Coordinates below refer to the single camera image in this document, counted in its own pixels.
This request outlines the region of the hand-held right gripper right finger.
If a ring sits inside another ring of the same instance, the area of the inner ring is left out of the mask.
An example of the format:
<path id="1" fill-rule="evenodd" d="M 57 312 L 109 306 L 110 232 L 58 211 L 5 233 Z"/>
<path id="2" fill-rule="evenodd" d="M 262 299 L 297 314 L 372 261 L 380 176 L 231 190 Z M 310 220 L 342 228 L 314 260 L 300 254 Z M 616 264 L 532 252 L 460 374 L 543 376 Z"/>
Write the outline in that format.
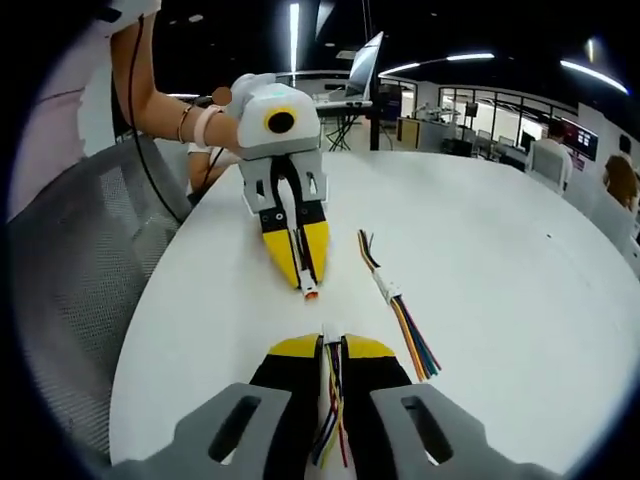
<path id="1" fill-rule="evenodd" d="M 484 425 L 435 387 L 412 382 L 386 345 L 343 339 L 343 419 L 359 479 L 554 479 L 488 441 Z"/>

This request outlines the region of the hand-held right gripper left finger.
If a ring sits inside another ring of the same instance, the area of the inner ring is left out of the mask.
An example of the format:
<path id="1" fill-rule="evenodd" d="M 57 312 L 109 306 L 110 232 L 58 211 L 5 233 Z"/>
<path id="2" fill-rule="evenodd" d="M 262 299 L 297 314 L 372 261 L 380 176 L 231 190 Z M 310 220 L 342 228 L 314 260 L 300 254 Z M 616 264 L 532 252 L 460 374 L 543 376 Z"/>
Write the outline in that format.
<path id="1" fill-rule="evenodd" d="M 110 479 L 301 479 L 318 424 L 322 336 L 274 345 L 248 383 L 233 383 L 177 422 L 171 442 Z"/>

